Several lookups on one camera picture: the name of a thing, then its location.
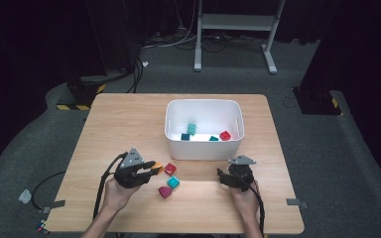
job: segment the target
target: cube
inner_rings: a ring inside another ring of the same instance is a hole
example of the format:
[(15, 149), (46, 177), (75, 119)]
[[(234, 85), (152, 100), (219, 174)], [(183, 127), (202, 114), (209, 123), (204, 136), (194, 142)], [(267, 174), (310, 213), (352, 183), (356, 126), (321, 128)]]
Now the cube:
[(191, 135), (182, 133), (181, 139), (182, 139), (182, 141), (188, 141), (191, 139)]
[(223, 141), (228, 141), (228, 140), (230, 140), (231, 136), (230, 136), (230, 134), (228, 134), (227, 131), (223, 131), (223, 132), (221, 132), (221, 134), (219, 134), (219, 138), (221, 138), (221, 140), (223, 140)]
[(159, 193), (164, 199), (166, 199), (172, 194), (172, 188), (169, 186), (160, 186)]
[(188, 134), (194, 135), (195, 132), (196, 132), (196, 125), (189, 123), (188, 124)]
[(167, 184), (172, 188), (175, 189), (181, 182), (178, 180), (178, 178), (172, 176), (167, 180)]
[(166, 166), (165, 166), (165, 172), (166, 174), (168, 174), (169, 176), (171, 176), (172, 174), (174, 174), (176, 171), (176, 166), (168, 163)]
[(156, 169), (156, 168), (160, 168), (159, 169), (159, 172), (157, 173), (157, 175), (159, 175), (163, 170), (163, 164), (161, 164), (160, 162), (156, 162), (152, 167), (151, 169)]

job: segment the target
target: black cable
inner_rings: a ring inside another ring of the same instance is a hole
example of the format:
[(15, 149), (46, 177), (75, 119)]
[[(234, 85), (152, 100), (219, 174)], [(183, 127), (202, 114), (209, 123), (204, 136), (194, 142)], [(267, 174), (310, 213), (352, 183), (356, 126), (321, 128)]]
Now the black cable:
[(236, 38), (236, 39), (228, 40), (229, 41), (228, 45), (232, 46), (232, 47), (251, 47), (251, 46), (256, 46), (256, 45), (262, 44), (266, 41), (266, 39), (261, 40), (261, 39), (252, 38), (249, 40), (248, 43), (230, 43), (231, 41), (239, 41), (239, 40), (241, 40), (241, 39)]
[[(179, 47), (180, 45), (191, 45), (191, 47), (184, 49), (184, 48), (180, 48)], [(194, 42), (181, 43), (181, 44), (178, 44), (178, 45), (174, 45), (174, 47), (179, 49), (179, 50), (182, 50), (182, 51), (192, 51), (192, 50), (194, 50)]]
[(212, 50), (209, 50), (207, 48), (201, 47), (206, 52), (209, 52), (209, 53), (220, 53), (220, 52), (224, 51), (228, 47), (228, 41), (227, 41), (227, 39), (225, 39), (225, 37), (222, 34), (220, 34), (218, 36), (218, 39), (216, 37), (210, 37), (208, 39), (211, 42), (213, 42), (213, 43), (220, 43), (220, 44), (225, 43), (225, 44), (223, 45), (222, 48), (220, 48), (219, 50), (216, 50), (216, 51), (212, 51)]
[(113, 162), (110, 164), (110, 166), (107, 168), (106, 172), (104, 172), (104, 174), (101, 176), (101, 181), (100, 181), (100, 185), (98, 187), (98, 192), (97, 192), (97, 198), (95, 198), (95, 204), (94, 204), (94, 212), (92, 214), (92, 219), (94, 220), (95, 216), (98, 214), (98, 209), (100, 208), (100, 200), (101, 200), (101, 194), (103, 193), (103, 189), (104, 189), (104, 184), (106, 183), (106, 180), (107, 180), (107, 177), (112, 175), (113, 173), (110, 172), (111, 168), (113, 167), (113, 165), (119, 160), (119, 159), (125, 159), (126, 156), (128, 155), (127, 152), (117, 156)]
[(158, 46), (167, 45), (167, 44), (173, 44), (173, 43), (179, 42), (182, 39), (183, 38), (179, 38), (179, 37), (167, 39), (165, 37), (158, 36), (158, 37), (155, 37), (153, 40), (147, 41), (144, 44), (143, 48), (146, 49), (146, 48), (158, 47)]
[(43, 184), (43, 183), (45, 183), (47, 180), (49, 180), (49, 179), (51, 179), (51, 178), (53, 178), (53, 177), (56, 177), (56, 176), (58, 176), (58, 175), (62, 175), (62, 174), (64, 174), (65, 173), (65, 171), (63, 171), (63, 172), (59, 172), (59, 173), (56, 173), (56, 174), (54, 174), (54, 175), (51, 175), (51, 176), (49, 176), (49, 177), (47, 177), (47, 178), (45, 178), (44, 180), (42, 180), (34, 189), (33, 189), (33, 192), (32, 192), (32, 204), (33, 204), (33, 206), (34, 207), (36, 207), (37, 209), (39, 209), (40, 211), (43, 211), (43, 207), (41, 207), (41, 206), (39, 206), (36, 202), (35, 202), (35, 200), (34, 200), (34, 195), (36, 194), (36, 191), (37, 191), (37, 189)]
[(136, 93), (137, 87), (138, 87), (138, 83), (141, 81), (143, 73), (144, 73), (144, 65), (143, 65), (141, 59), (137, 58), (137, 61), (135, 61), (135, 68), (134, 68), (134, 83), (126, 91), (127, 93), (129, 93), (132, 90), (132, 88), (134, 89), (133, 93)]

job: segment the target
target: black curtain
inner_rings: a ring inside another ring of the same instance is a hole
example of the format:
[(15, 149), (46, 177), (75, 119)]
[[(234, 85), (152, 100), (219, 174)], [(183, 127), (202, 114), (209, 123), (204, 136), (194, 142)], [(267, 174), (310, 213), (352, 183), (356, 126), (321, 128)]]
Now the black curtain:
[(43, 1), (0, 0), (0, 155), (63, 82), (44, 45), (45, 15)]
[(323, 37), (339, 0), (287, 0), (277, 29), (276, 40), (302, 44), (314, 43)]
[(300, 89), (311, 104), (342, 91), (381, 168), (381, 1), (340, 1)]

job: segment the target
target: hand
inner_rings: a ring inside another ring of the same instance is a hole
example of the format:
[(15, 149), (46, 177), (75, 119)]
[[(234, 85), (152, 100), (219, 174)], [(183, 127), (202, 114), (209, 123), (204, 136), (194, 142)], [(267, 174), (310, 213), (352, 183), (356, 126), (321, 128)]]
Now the hand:
[(106, 182), (104, 201), (102, 209), (107, 209), (115, 213), (123, 209), (129, 201), (131, 195), (141, 186), (125, 188), (112, 178)]
[[(253, 189), (259, 192), (258, 183), (256, 180), (250, 184)], [(234, 205), (241, 217), (256, 217), (259, 204), (256, 199), (255, 194), (252, 190), (247, 189), (246, 191), (241, 191), (240, 188), (230, 187), (231, 195), (234, 200)]]
[[(258, 182), (256, 180), (254, 180), (250, 186), (259, 193)], [(253, 193), (250, 189), (246, 191), (241, 191), (240, 188), (234, 187), (229, 187), (229, 189), (231, 191), (237, 212), (242, 219), (246, 237), (263, 237), (261, 230), (259, 229), (258, 219), (256, 218), (259, 203), (258, 199), (256, 199), (255, 193)]]
[(140, 187), (125, 188), (119, 185), (115, 178), (108, 180), (104, 192), (103, 206), (81, 237), (104, 237), (104, 233), (116, 214), (126, 206), (131, 195)]

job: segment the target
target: dark background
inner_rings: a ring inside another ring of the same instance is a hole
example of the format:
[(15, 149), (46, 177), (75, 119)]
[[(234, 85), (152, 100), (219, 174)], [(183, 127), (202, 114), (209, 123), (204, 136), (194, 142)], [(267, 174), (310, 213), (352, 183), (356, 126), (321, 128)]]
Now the dark background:
[[(69, 1), (72, 5), (84, 3)], [(158, 0), (144, 4), (147, 37), (155, 32), (169, 34), (176, 28), (172, 3)], [(192, 1), (177, 3), (188, 27)], [(338, 3), (287, 1), (276, 40), (300, 39), (306, 44), (322, 39), (307, 72), (308, 80), (314, 82), (311, 87), (343, 92), (381, 167), (381, 2), (346, 0), (339, 6)], [(208, 12), (215, 9), (217, 13), (270, 14), (275, 11), (277, 1), (245, 0), (236, 5), (235, 1), (224, 0), (216, 7), (215, 1), (204, 4)], [(59, 60), (53, 57), (47, 44), (47, 21), (44, 1), (0, 0), (0, 154), (22, 128), (45, 111), (47, 91), (64, 82)]]

